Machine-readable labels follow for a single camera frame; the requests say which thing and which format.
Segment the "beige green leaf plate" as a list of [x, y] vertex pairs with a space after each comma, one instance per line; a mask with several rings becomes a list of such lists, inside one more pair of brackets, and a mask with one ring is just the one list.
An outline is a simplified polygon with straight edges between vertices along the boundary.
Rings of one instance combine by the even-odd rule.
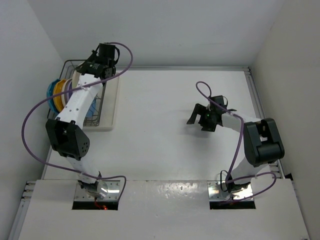
[[75, 89], [75, 88], [78, 86], [79, 78], [80, 78], [80, 76], [81, 76], [81, 73], [77, 71], [77, 69], [78, 69], [79, 66], [80, 66], [80, 65], [78, 65], [78, 66], [74, 69], [73, 74], [72, 74], [72, 81], [71, 81], [71, 83], [72, 83], [72, 89]]

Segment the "blue plate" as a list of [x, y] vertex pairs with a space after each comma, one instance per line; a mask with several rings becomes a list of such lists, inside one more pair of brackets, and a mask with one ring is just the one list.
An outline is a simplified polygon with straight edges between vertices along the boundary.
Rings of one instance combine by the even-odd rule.
[[87, 118], [93, 117], [95, 112], [96, 112], [96, 99], [94, 99], [92, 101], [92, 103], [91, 103], [91, 105], [90, 105], [90, 107], [89, 107], [89, 109], [87, 111], [86, 117]]

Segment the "yellow polka dot plate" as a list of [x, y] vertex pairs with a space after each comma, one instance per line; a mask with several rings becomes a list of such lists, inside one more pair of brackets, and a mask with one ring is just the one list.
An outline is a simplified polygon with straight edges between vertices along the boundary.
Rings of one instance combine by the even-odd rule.
[[[56, 85], [54, 86], [54, 89], [53, 89], [54, 95], [63, 92], [63, 86], [66, 83], [66, 81], [67, 81], [66, 79], [61, 79], [56, 83]], [[63, 95], [59, 95], [59, 96], [56, 96], [53, 98], [53, 102], [54, 102], [54, 105], [55, 105], [58, 113], [60, 113], [64, 108], [62, 96]]]

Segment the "teal polka dot plate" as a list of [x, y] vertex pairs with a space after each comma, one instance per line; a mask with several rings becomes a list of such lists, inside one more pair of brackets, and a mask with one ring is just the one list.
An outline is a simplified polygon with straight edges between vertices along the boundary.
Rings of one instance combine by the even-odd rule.
[[[47, 97], [47, 98], [49, 98], [49, 97], [51, 97], [51, 96], [54, 95], [54, 94], [53, 94], [54, 87], [55, 87], [55, 85], [57, 84], [57, 82], [58, 82], [59, 80], [60, 80], [60, 79], [56, 79], [56, 80], [52, 81], [52, 82], [49, 84], [49, 86], [48, 86], [48, 88], [47, 88], [47, 91], [46, 91], [46, 97]], [[48, 103], [49, 108], [50, 108], [51, 111], [53, 111], [53, 112], [56, 113], [56, 114], [59, 114], [59, 113], [58, 113], [58, 110], [57, 110], [56, 107], [55, 107], [53, 98], [49, 99], [49, 100], [47, 101], [47, 103]]]

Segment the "purple plate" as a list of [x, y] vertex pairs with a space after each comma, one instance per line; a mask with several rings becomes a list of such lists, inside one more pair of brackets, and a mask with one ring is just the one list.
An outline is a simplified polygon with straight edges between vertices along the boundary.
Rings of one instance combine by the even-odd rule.
[[[72, 79], [69, 79], [68, 82], [67, 82], [67, 85], [66, 85], [66, 90], [67, 91], [70, 91], [72, 89]], [[69, 99], [72, 95], [72, 92], [68, 92], [66, 94], [67, 98]]]

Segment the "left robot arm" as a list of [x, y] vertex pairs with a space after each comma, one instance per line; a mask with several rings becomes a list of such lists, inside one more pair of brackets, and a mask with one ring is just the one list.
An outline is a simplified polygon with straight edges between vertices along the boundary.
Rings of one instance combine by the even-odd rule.
[[115, 75], [118, 62], [115, 45], [101, 43], [91, 56], [79, 65], [77, 90], [74, 91], [63, 110], [55, 119], [49, 119], [45, 128], [53, 150], [64, 157], [79, 172], [79, 183], [83, 189], [97, 190], [101, 176], [91, 160], [86, 157], [90, 140], [83, 132], [84, 120], [96, 95], [105, 85], [103, 80]]

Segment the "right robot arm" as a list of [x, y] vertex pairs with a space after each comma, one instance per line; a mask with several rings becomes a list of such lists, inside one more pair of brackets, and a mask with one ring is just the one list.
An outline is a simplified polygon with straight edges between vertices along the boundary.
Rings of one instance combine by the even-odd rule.
[[207, 106], [194, 106], [187, 124], [193, 125], [200, 116], [202, 131], [214, 132], [221, 126], [239, 133], [235, 156], [222, 187], [231, 193], [246, 188], [264, 167], [282, 159], [285, 148], [274, 119], [248, 117], [227, 106], [222, 95], [211, 96]]

